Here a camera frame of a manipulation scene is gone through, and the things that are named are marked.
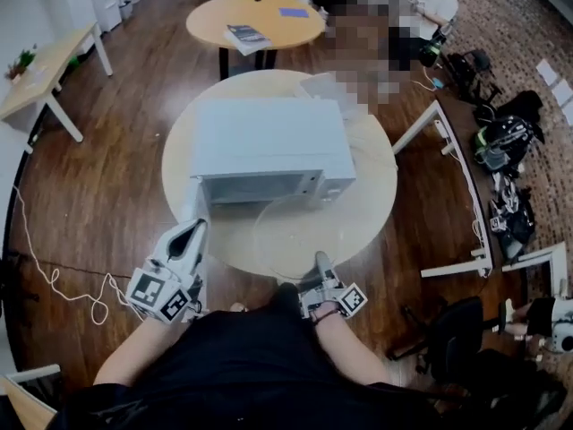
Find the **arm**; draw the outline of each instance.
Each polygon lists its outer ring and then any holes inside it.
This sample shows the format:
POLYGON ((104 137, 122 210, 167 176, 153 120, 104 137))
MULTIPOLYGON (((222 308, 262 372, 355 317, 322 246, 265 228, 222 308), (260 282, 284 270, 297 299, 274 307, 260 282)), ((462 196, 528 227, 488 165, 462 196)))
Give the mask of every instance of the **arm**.
POLYGON ((189 323, 170 325, 147 318, 101 366, 94 381, 133 385, 137 377, 173 346, 189 323))
MULTIPOLYGON (((314 311, 312 318, 316 320, 335 308, 334 303, 324 303, 314 311)), ((319 343, 342 375, 362 385, 389 382, 382 362, 350 330, 342 315, 329 315, 315 330, 319 343)))
POLYGON ((449 24, 458 12, 458 0, 443 0, 436 13, 427 13, 422 4, 418 5, 417 11, 424 19, 444 27, 449 24))
POLYGON ((420 14, 428 21, 438 24, 440 27, 444 27, 449 24, 447 19, 441 18, 438 14, 428 14, 424 9, 421 10, 420 14))

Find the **paper sheet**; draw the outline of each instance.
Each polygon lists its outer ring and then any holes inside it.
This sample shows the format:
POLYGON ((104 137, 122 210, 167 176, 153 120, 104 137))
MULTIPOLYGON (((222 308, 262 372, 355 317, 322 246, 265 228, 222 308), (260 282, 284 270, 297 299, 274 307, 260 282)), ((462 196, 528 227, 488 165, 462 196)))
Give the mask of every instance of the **paper sheet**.
POLYGON ((278 8, 281 16, 291 18, 308 18, 308 12, 303 8, 278 8))
POLYGON ((573 125, 573 102, 569 102, 567 106, 563 108, 563 113, 565 114, 569 125, 573 125))
POLYGON ((537 72, 539 72, 539 74, 543 77, 548 86, 554 84, 558 78, 558 75, 549 65, 549 62, 547 62, 545 59, 541 61, 537 66, 537 72))
POLYGON ((566 80, 561 80, 559 84, 553 88, 552 93, 560 107, 573 96, 573 90, 569 87, 566 80))

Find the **white cabinet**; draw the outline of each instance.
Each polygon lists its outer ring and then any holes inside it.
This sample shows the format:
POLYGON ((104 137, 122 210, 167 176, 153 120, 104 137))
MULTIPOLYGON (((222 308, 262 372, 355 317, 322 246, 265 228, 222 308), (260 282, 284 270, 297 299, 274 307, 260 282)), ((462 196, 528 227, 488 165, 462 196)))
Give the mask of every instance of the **white cabinet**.
POLYGON ((122 21, 119 13, 119 0, 92 0, 99 27, 104 32, 111 31, 122 21))

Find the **white microwave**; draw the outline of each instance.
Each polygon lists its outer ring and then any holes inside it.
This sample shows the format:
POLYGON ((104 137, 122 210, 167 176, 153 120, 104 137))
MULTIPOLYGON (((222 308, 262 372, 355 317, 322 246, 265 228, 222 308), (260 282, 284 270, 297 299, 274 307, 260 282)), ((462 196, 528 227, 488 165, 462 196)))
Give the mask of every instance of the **white microwave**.
POLYGON ((356 178, 334 100, 204 100, 191 145, 191 177, 210 205, 293 194, 334 201, 356 178))

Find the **round table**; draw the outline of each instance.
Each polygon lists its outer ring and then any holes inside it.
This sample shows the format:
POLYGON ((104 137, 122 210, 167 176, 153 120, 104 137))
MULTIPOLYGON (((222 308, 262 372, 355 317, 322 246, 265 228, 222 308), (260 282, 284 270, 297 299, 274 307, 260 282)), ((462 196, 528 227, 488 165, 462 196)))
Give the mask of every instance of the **round table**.
MULTIPOLYGON (((221 80, 228 77, 228 50, 236 49, 224 34, 227 25, 250 25, 272 46, 267 48, 264 68, 274 67, 277 49, 298 47, 316 39, 325 29, 324 20, 308 4, 296 0, 211 0, 187 17, 189 33, 203 43, 219 48, 221 80), (304 9, 307 18, 281 16, 279 8, 304 9)), ((257 52, 256 68, 263 67, 263 51, 257 52)))
MULTIPOLYGON (((287 70, 243 73, 211 86, 187 106, 167 137, 161 168, 167 202, 178 221, 184 220, 196 104, 204 99, 293 97, 298 82, 309 76, 287 70)), ((392 209, 398 178, 392 146, 374 116, 346 124, 346 134, 356 180, 328 207, 326 216, 321 212, 325 221, 338 224, 342 233, 335 264, 360 252, 378 235, 392 209)), ((263 207, 264 204, 235 204, 213 209, 208 251, 240 270, 280 278, 260 262, 255 251, 253 228, 263 207)))

